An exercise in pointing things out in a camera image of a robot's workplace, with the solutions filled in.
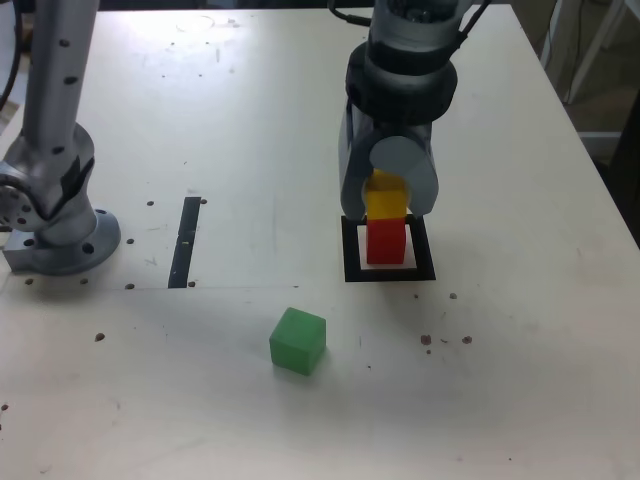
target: black square outline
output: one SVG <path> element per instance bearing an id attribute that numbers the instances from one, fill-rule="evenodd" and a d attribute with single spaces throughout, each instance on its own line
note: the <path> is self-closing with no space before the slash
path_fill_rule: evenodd
<path id="1" fill-rule="evenodd" d="M 347 220 L 344 215 L 342 223 L 342 256 L 344 258 L 345 282 L 421 282 L 435 280 L 431 250 L 424 220 L 407 215 L 405 225 L 409 225 L 413 242 L 413 255 L 416 268 L 399 268 L 385 270 L 362 270 L 360 266 L 360 247 L 358 246 L 358 227 L 367 224 L 367 217 L 362 220 Z"/>

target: gray robot arm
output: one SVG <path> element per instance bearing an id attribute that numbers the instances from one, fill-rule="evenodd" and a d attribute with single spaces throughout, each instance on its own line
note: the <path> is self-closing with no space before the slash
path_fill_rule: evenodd
<path id="1" fill-rule="evenodd" d="M 120 241 L 115 217 L 87 197 L 94 147 L 76 123 L 98 5 L 37 5 L 23 128 L 0 162 L 0 221 L 13 228 L 4 255 L 14 271 L 81 272 Z"/>
<path id="2" fill-rule="evenodd" d="M 340 200 L 349 220 L 366 213 L 377 168 L 403 177 L 415 216 L 431 212 L 438 177 L 431 125 L 448 110 L 458 77 L 449 61 L 486 9 L 460 31 L 472 0 L 376 0 L 369 37 L 347 68 L 340 132 Z"/>

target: table surface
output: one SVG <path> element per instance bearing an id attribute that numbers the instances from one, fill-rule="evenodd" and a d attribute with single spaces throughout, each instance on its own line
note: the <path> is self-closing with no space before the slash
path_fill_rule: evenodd
<path id="1" fill-rule="evenodd" d="M 84 275 L 0 267 L 0 478 L 640 476 L 640 253 L 510 7 L 454 55 L 434 126 L 437 281 L 345 284 L 337 137 L 366 33 L 98 16 L 79 122 L 123 243 Z M 196 287 L 169 290 L 185 196 L 208 200 Z M 310 378 L 269 358 L 289 306 L 327 319 Z"/>

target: green cube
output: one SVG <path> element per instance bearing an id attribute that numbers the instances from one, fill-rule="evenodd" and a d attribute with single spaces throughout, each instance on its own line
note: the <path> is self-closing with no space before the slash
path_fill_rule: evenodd
<path id="1" fill-rule="evenodd" d="M 327 343 L 327 321 L 287 308 L 269 337 L 271 361 L 278 367 L 311 375 Z"/>

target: stacked blocks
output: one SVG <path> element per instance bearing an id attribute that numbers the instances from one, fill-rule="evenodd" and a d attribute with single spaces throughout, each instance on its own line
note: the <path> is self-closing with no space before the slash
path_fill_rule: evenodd
<path id="1" fill-rule="evenodd" d="M 287 308 L 269 338 L 271 361 L 278 367 L 311 375 L 327 342 L 327 322 L 295 308 Z"/>
<path id="2" fill-rule="evenodd" d="M 401 177 L 374 170 L 365 186 L 367 263 L 400 265 L 407 243 L 407 189 Z"/>

